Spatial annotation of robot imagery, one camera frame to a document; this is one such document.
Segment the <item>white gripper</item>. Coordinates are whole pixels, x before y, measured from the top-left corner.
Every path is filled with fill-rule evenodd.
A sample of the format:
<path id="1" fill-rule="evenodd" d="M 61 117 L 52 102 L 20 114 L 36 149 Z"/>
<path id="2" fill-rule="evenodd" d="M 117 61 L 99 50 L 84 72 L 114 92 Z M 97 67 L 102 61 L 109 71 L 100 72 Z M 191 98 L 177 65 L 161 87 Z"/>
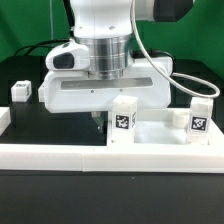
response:
<path id="1" fill-rule="evenodd" d="M 106 115 L 119 96 L 137 98 L 137 106 L 165 108 L 171 102 L 167 78 L 173 70 L 168 56 L 131 58 L 117 49 L 99 56 L 74 41 L 54 48 L 46 57 L 44 103 L 52 113 L 92 112 L 99 132 L 106 131 Z"/>

